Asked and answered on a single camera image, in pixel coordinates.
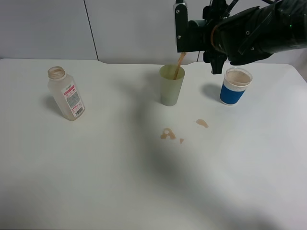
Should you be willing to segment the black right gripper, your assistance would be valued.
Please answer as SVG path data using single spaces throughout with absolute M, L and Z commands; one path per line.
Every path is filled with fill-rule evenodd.
M 204 62 L 210 62 L 212 74 L 221 74 L 227 55 L 216 50 L 211 42 L 214 27 L 225 17 L 228 5 L 225 0 L 211 0 L 210 4 L 202 10 L 202 20 L 206 21 L 206 29 L 203 33 L 191 33 L 188 31 L 187 51 L 202 51 Z

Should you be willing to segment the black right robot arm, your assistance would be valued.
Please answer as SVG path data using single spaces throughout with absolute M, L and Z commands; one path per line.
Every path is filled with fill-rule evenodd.
M 202 51 L 213 74 L 226 61 L 241 66 L 275 53 L 307 47 L 307 2 L 271 0 L 266 7 L 252 7 L 233 16 L 236 0 L 212 0 L 203 9 L 204 23 L 188 23 L 187 52 Z

